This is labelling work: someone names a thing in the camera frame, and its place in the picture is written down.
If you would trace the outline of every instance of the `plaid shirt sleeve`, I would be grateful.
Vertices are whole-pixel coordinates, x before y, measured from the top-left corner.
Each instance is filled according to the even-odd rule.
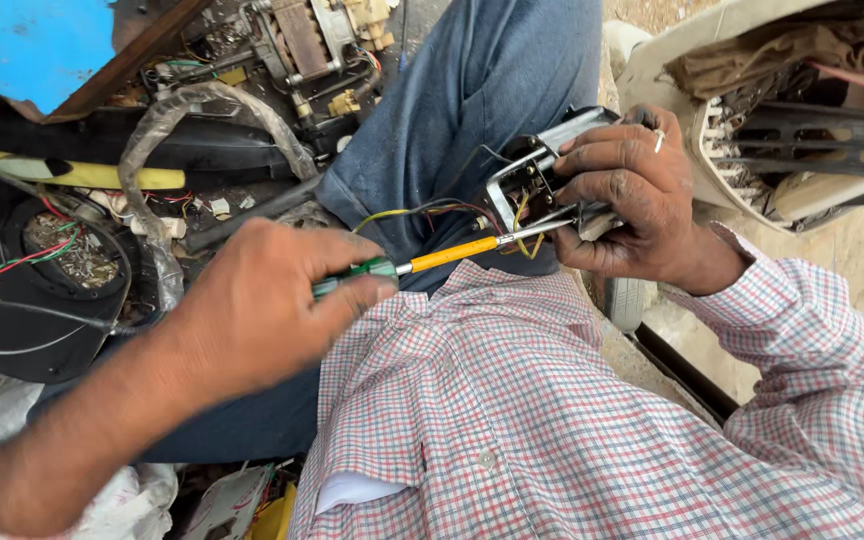
[[[775,466],[814,469],[864,499],[864,314],[850,307],[846,280],[803,260],[772,261],[726,227],[713,229],[755,263],[721,293],[668,296],[762,373],[755,398],[726,423],[726,438]]]

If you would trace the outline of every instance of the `green screwdriver handle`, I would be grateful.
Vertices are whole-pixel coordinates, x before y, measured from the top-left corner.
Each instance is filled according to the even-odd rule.
[[[378,256],[358,266],[353,266],[342,272],[342,274],[328,276],[315,283],[312,285],[312,296],[316,300],[320,300],[335,289],[339,289],[342,282],[354,280],[361,276],[384,276],[395,280],[395,284],[399,285],[399,274],[396,273],[396,264],[388,256]]]

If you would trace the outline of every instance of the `blue jeans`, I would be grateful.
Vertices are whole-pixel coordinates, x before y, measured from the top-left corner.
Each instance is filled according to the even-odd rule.
[[[455,0],[325,173],[318,201],[354,227],[434,198],[472,200],[499,169],[480,152],[459,175],[476,147],[500,150],[559,123],[569,106],[595,105],[601,25],[601,0]],[[362,234],[398,263],[481,237],[462,212],[438,216],[435,226],[433,233],[425,218],[390,218]],[[520,276],[558,268],[549,247],[532,261],[494,251],[473,261]],[[457,265],[406,276],[401,287],[432,292]],[[140,460],[219,463],[307,452],[318,396],[319,371],[300,374],[184,423]]]

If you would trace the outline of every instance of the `green wire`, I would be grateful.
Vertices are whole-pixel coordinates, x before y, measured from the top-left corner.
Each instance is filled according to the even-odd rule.
[[[71,225],[78,225],[78,223],[73,221],[72,223],[69,223],[67,225],[63,225],[58,230],[61,231],[63,229],[68,229],[69,226],[71,226]],[[75,244],[75,241],[76,241],[76,239],[78,239],[79,233],[81,231],[82,231],[81,227],[76,228],[75,231],[72,232],[72,237],[69,239],[69,243],[65,244],[62,247],[62,249],[60,249],[58,251],[50,252],[49,254],[46,254],[46,255],[39,257],[39,258],[33,258],[31,260],[27,260],[26,263],[28,263],[28,264],[45,263],[46,261],[52,261],[53,259],[57,259],[57,258],[65,255],[66,253],[69,252],[69,250],[72,249],[72,245]],[[20,261],[19,258],[14,258],[14,259],[9,260],[7,262],[3,262],[2,264],[0,264],[0,269],[5,268],[6,266],[8,266],[10,264],[18,263],[19,261]]]

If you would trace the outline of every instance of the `silver ring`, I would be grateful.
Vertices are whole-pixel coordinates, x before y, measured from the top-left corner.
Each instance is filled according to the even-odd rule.
[[[663,142],[666,141],[666,132],[661,129],[652,129],[652,131],[658,136],[658,141],[655,142],[655,153],[658,154],[663,149]]]

